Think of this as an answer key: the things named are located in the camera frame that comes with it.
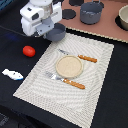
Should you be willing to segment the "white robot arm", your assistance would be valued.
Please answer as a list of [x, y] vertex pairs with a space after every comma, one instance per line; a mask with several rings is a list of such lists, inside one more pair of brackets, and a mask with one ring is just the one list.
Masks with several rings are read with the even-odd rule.
[[61, 3], [54, 4], [53, 0], [29, 0], [20, 14], [23, 32], [27, 36], [42, 36], [62, 19]]

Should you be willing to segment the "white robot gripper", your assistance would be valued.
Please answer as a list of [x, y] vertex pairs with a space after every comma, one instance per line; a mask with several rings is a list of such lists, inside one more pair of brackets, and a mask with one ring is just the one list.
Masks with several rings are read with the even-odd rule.
[[20, 14], [23, 32], [27, 36], [37, 32], [41, 36], [52, 30], [54, 24], [62, 19], [61, 3], [36, 6], [28, 2], [20, 10]]

